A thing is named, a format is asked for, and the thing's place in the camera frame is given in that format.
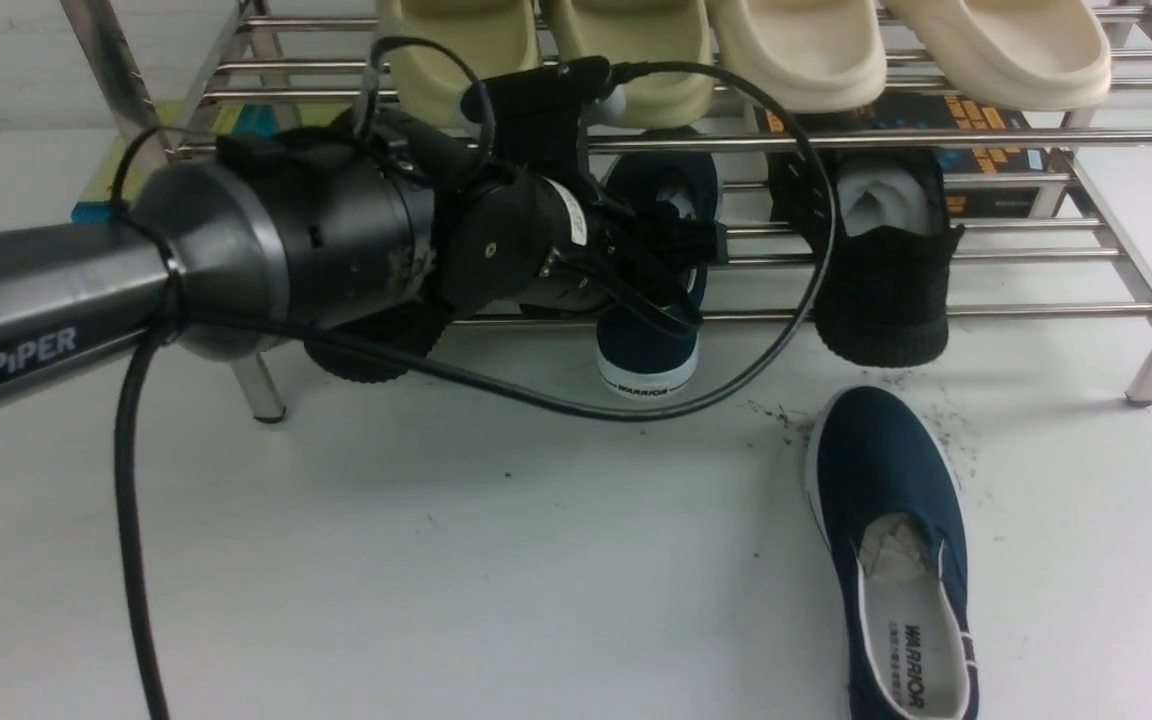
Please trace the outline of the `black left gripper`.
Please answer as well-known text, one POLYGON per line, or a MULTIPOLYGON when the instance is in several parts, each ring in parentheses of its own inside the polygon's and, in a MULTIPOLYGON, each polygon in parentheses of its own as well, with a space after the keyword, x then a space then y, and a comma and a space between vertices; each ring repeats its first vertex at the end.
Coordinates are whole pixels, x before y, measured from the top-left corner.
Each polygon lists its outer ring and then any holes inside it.
MULTIPOLYGON (((596 256, 608 223, 593 184, 576 190, 515 168, 492 168, 467 190, 435 194, 433 300, 450 313, 498 301, 526 313, 602 313, 611 270, 596 256)), ((637 217, 630 238, 672 270, 728 262, 728 227, 717 220, 637 217)))

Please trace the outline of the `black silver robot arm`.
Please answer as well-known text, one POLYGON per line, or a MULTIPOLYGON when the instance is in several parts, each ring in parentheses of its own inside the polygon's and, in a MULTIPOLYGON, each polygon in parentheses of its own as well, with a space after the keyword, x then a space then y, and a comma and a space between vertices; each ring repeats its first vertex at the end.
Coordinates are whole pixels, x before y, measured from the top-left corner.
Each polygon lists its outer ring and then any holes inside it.
POLYGON ((361 137, 228 135, 103 223, 0 232, 0 406, 154 331, 218 363, 329 334, 333 354, 401 370, 420 353, 376 332, 407 306, 453 323, 500 300, 616 305, 687 334, 685 279, 723 250, 722 223, 634 209, 577 167, 516 167, 396 109, 361 137))

